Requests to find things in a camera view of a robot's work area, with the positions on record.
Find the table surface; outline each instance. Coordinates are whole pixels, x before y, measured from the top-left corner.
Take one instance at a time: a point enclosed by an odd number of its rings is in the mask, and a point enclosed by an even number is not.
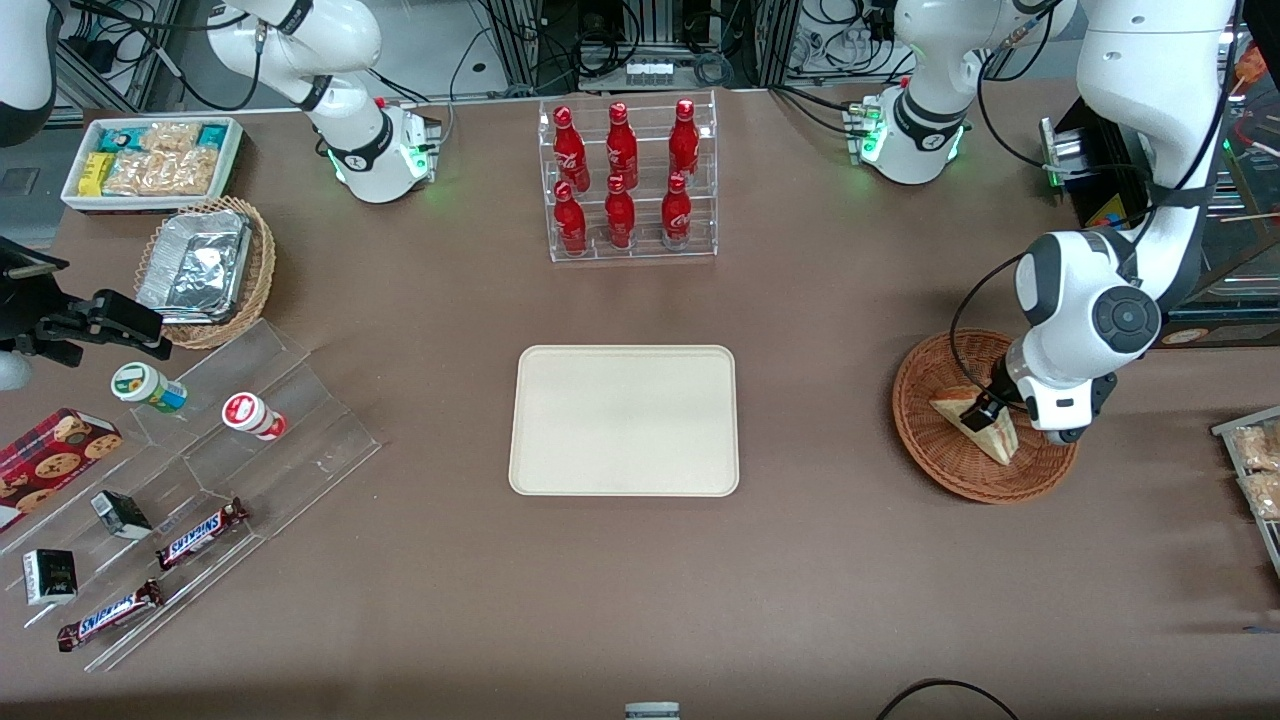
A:
[[[1028,149],[1075,97],[989,94]],[[901,187],[768,94],[717,100],[721,255],[643,268],[549,263],[534,102],[460,108],[438,182],[385,206],[334,181],[301,114],[243,115],[232,190],[279,252],[266,316],[385,447],[111,673],[0,609],[0,715],[600,719],[669,698],[691,720],[870,717],[951,676],[1024,717],[1274,717],[1280,643],[1240,629],[1280,624],[1280,583],[1208,428],[1276,402],[1275,354],[1152,354],[1052,493],[948,495],[893,430],[897,364],[1073,214],[980,128]],[[63,287],[132,287],[155,223],[69,211]],[[1024,328],[1007,277],[970,313]],[[728,347],[737,491],[512,492],[516,363],[539,343]],[[129,359],[41,363],[0,437],[59,406],[118,415],[106,378]]]

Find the cookie box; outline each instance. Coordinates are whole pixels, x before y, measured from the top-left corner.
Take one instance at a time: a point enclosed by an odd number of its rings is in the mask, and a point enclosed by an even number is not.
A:
[[[0,450],[0,532],[120,447],[106,420],[63,407]]]

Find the white box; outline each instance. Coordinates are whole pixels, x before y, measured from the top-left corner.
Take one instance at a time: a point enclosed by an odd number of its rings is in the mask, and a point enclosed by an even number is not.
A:
[[[136,128],[154,122],[200,123],[205,126],[227,126],[227,136],[223,138],[223,147],[218,154],[218,165],[214,168],[214,179],[209,183],[209,192],[205,195],[169,195],[151,197],[108,197],[83,196],[77,192],[81,173],[84,172],[84,160],[88,154],[97,150],[99,141],[106,131]],[[68,208],[86,214],[148,214],[168,213],[178,208],[186,208],[215,197],[221,197],[230,178],[232,167],[236,163],[236,154],[239,151],[239,141],[243,135],[241,124],[232,118],[220,115],[172,115],[172,117],[136,117],[113,118],[106,120],[93,120],[84,128],[84,137],[81,138],[79,150],[76,151],[76,161],[63,183],[63,202]]]

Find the coca-cola bottle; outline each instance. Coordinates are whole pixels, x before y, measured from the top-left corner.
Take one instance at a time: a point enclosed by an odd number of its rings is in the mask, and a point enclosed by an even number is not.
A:
[[[604,214],[609,218],[609,242],[618,250],[631,247],[631,233],[636,228],[636,204],[627,193],[627,183],[620,174],[609,176],[609,196],[604,199]]]
[[[561,245],[570,255],[586,252],[586,215],[582,206],[573,200],[573,188],[566,181],[556,183],[556,229]]]
[[[561,105],[552,113],[556,122],[556,164],[561,169],[561,179],[568,181],[577,192],[591,187],[591,173],[586,169],[586,146],[582,136],[573,127],[573,113]]]
[[[676,102],[676,127],[671,128],[671,172],[691,178],[698,173],[698,126],[694,124],[694,101]]]
[[[685,174],[671,173],[667,178],[667,195],[662,199],[662,243],[667,250],[684,250],[689,246],[689,213],[692,204],[685,192]]]
[[[636,147],[636,133],[627,122],[627,106],[622,102],[609,105],[609,137],[604,141],[609,152],[609,174],[622,176],[627,190],[640,184],[640,159]]]

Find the round wicker tray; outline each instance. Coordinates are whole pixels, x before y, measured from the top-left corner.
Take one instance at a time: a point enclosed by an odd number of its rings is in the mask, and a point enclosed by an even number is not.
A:
[[[956,333],[960,356],[978,379],[989,382],[989,369],[1011,340],[997,332],[966,329]],[[1053,488],[1075,462],[1075,445],[1052,445],[1032,428],[1025,413],[1012,413],[1018,452],[1009,466],[987,456],[942,415],[929,398],[941,389],[965,384],[947,347],[947,333],[916,345],[893,380],[893,421],[916,464],[948,491],[993,505],[1038,497]]]
[[[164,337],[174,345],[191,350],[211,350],[225,345],[248,329],[262,314],[266,305],[266,296],[271,292],[271,273],[275,270],[275,240],[271,238],[271,228],[266,227],[262,215],[248,202],[237,197],[219,197],[191,208],[178,210],[178,214],[212,213],[216,210],[234,210],[243,213],[253,222],[253,237],[248,247],[248,268],[241,281],[239,309],[230,320],[221,325],[165,325]],[[160,228],[151,233],[151,242],[147,242],[142,251],[142,261],[133,275],[133,291],[142,286],[142,277],[147,272],[151,261],[151,250],[155,249],[156,237]]]

